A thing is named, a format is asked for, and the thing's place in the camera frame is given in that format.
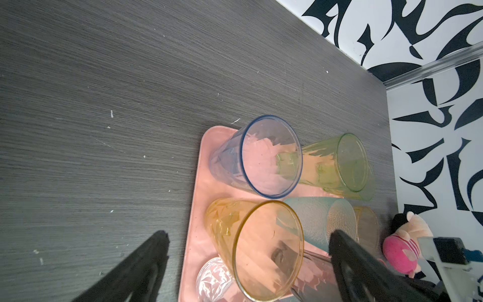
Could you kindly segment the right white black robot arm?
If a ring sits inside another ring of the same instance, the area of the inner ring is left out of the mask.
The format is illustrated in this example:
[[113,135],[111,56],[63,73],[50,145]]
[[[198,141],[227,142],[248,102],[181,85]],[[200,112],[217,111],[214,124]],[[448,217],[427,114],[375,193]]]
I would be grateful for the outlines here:
[[480,250],[466,249],[456,237],[420,237],[418,243],[423,258],[436,264],[451,301],[482,301],[482,276],[474,273]]

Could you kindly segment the blue translucent glass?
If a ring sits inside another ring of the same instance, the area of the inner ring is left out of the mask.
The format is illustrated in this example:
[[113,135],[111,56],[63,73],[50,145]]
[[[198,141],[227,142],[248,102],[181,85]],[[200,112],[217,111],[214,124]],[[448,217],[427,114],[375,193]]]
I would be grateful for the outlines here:
[[302,148],[287,121],[263,115],[214,150],[209,169],[220,182],[278,200],[289,195],[301,178]]

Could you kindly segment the teal translucent glass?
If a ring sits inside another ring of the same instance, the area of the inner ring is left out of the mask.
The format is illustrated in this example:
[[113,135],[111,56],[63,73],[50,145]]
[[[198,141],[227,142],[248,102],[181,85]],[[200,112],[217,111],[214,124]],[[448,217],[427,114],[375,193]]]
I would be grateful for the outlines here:
[[318,249],[329,251],[331,234],[336,230],[350,238],[357,236],[357,219],[353,206],[343,198],[296,197],[288,198],[289,205],[299,217],[304,238]]

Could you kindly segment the clear glass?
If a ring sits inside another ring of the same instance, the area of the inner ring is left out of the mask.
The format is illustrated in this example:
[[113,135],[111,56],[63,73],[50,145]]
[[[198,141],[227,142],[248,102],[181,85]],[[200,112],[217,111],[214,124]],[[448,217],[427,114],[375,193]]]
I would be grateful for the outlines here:
[[245,301],[234,278],[220,257],[210,259],[196,279],[198,301]]

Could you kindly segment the pink rectangular tray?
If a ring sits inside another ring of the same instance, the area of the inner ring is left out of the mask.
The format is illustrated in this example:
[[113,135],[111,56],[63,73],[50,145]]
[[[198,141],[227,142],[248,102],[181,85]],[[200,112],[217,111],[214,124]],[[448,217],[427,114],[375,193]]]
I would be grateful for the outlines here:
[[[243,198],[250,200],[272,200],[264,198],[256,193],[239,190],[216,180],[209,169],[211,153],[229,139],[235,130],[224,126],[210,128],[202,137],[199,161],[192,201],[191,218],[187,233],[186,251],[182,268],[181,285],[179,292],[180,301],[198,301],[196,293],[196,279],[201,268],[212,258],[219,257],[204,226],[205,212],[208,206],[220,198]],[[329,197],[323,190],[306,185],[299,185],[286,198],[278,201],[285,202],[288,198],[296,197]],[[311,286],[316,285],[314,275],[306,273],[303,268],[312,268],[313,263],[309,261],[310,254],[327,258],[328,253],[324,250],[309,244],[304,239],[304,254],[302,267],[290,290],[282,297],[293,293],[295,288],[300,288],[304,281]]]

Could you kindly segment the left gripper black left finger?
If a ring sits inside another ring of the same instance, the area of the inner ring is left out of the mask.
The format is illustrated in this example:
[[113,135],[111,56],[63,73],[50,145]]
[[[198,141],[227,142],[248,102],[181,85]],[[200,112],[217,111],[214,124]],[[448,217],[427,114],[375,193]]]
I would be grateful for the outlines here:
[[167,267],[169,236],[155,232],[74,301],[156,301]]

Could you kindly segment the yellow glass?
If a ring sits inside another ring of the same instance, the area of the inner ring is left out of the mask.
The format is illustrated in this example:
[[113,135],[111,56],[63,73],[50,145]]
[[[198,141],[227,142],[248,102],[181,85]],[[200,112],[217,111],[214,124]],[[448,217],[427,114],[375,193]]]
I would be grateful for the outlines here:
[[379,223],[377,215],[367,206],[354,206],[357,242],[373,256],[379,254]]

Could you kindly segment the tall green glass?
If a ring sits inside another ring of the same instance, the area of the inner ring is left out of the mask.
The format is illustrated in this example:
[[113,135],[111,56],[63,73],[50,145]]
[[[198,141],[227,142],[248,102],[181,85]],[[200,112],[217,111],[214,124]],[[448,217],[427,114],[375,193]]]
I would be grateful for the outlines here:
[[344,133],[306,145],[299,182],[329,193],[358,193],[369,179],[369,162],[362,141]]

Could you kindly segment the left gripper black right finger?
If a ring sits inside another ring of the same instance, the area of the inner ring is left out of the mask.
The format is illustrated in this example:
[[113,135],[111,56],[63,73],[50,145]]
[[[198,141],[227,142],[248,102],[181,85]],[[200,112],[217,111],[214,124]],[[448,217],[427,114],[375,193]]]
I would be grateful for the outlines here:
[[394,275],[342,230],[330,236],[329,254],[343,301],[430,301]]

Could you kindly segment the short green glass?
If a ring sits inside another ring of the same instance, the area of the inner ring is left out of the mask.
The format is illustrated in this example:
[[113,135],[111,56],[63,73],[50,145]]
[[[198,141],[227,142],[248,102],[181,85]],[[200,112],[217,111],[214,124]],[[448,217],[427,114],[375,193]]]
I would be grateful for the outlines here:
[[376,193],[376,180],[374,176],[374,170],[371,164],[369,164],[369,173],[367,176],[367,182],[365,187],[359,192],[344,192],[343,197],[351,200],[371,201]]

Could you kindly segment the orange translucent glass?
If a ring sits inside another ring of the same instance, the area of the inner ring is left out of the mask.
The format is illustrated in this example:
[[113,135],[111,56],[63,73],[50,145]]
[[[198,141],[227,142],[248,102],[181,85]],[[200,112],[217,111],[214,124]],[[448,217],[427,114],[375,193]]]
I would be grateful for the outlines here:
[[240,291],[251,301],[277,301],[302,267],[304,232],[296,212],[278,200],[220,198],[204,226]]

